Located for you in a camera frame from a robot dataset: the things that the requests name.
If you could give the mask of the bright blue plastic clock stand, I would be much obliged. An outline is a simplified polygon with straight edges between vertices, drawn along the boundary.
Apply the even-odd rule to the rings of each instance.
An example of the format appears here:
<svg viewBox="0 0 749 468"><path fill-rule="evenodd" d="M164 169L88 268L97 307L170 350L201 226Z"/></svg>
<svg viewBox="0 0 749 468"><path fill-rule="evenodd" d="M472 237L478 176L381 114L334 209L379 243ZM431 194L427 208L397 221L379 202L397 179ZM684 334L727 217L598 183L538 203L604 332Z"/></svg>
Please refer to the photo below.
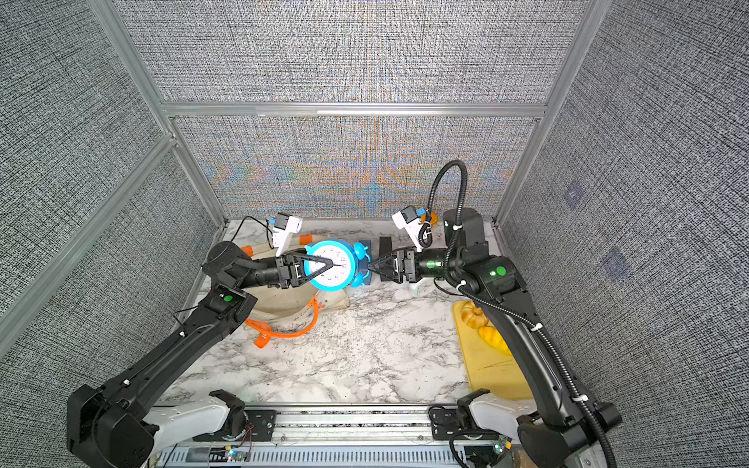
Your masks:
<svg viewBox="0 0 749 468"><path fill-rule="evenodd" d="M306 253L324 261L304 261L304 273L310 283L323 292L338 292L345 288L369 286L372 272L371 242L348 243L329 239L305 247Z"/></svg>

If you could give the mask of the cream canvas bag orange handles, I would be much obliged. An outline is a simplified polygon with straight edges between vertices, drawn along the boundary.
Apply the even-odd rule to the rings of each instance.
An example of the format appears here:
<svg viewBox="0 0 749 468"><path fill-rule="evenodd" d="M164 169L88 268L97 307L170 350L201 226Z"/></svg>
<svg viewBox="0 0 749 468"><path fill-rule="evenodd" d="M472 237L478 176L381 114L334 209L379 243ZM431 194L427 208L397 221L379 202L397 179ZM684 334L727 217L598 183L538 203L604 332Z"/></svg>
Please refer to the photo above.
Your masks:
<svg viewBox="0 0 749 468"><path fill-rule="evenodd" d="M273 335L267 334L268 331L276 333L277 339L281 339L281 335L284 335L284 339L290 339L308 333L313 327L311 322L299 331L280 331L279 325L307 318L309 314L314 314L315 307L320 312L330 312L350 306L345 290L323 292L310 284L290 290L251 288L248 292L257 298L257 304L243 328L261 333L255 341L257 348L266 347L273 339Z"/></svg>

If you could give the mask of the large blue rectangular alarm clock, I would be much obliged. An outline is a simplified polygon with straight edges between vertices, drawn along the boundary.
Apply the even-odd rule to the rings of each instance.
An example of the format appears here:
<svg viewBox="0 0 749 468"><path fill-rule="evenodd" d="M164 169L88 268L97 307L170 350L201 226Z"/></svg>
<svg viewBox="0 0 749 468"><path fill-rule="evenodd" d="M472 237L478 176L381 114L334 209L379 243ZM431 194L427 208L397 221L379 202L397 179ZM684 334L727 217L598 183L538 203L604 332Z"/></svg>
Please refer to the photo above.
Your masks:
<svg viewBox="0 0 749 468"><path fill-rule="evenodd" d="M357 258L357 275L351 284L354 288L370 286L372 282L372 271L369 269L372 261L371 249L372 242L368 240L362 240L354 244L355 257Z"/></svg>

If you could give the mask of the black rectangular clock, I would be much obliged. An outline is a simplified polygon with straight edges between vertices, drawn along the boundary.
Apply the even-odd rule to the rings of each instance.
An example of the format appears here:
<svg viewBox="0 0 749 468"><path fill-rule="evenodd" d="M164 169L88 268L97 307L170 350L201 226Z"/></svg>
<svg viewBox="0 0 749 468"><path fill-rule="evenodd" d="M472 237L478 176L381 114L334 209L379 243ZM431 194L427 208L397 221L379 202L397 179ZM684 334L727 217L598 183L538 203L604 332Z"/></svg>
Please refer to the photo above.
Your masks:
<svg viewBox="0 0 749 468"><path fill-rule="evenodd" d="M378 259L384 259L393 251L391 236L380 236L378 239Z"/></svg>

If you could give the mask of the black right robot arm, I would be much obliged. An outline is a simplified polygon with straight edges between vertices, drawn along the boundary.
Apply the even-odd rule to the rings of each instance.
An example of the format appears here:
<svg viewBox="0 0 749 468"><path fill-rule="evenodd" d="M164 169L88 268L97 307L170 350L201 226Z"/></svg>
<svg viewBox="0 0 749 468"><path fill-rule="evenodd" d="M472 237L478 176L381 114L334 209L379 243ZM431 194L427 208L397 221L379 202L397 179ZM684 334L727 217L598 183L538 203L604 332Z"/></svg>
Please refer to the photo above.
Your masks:
<svg viewBox="0 0 749 468"><path fill-rule="evenodd" d="M443 279L482 310L532 391L536 414L518 417L517 434L537 466L562 467L573 454L594 445L600 446L608 466L616 466L607 433L621 423L618 409L599 401L577 378L536 313L516 265L490 253L481 216L464 205L468 174L462 161L450 161L440 169L427 208L433 207L440 182L452 168L460 172L460 185L456 208L444 214L446 248L432 247L429 216L419 214L415 245L381 253L370 263L370 271L398 284Z"/></svg>

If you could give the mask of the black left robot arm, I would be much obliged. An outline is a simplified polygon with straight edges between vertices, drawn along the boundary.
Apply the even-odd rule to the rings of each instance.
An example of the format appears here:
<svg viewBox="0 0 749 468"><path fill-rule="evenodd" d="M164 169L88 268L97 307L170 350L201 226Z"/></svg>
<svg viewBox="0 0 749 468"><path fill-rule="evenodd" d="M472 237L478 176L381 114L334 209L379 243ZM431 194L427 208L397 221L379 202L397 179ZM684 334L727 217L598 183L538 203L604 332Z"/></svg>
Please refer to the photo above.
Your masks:
<svg viewBox="0 0 749 468"><path fill-rule="evenodd" d="M211 288L185 321L118 376L97 388L83 385L69 397L67 449L90 467L140 467L186 438L240 433L244 405L228 393L214 392L202 404L171 413L152 408L187 368L249 318L257 300L247 289L298 288L336 266L303 249L253 259L232 242L214 245L202 266Z"/></svg>

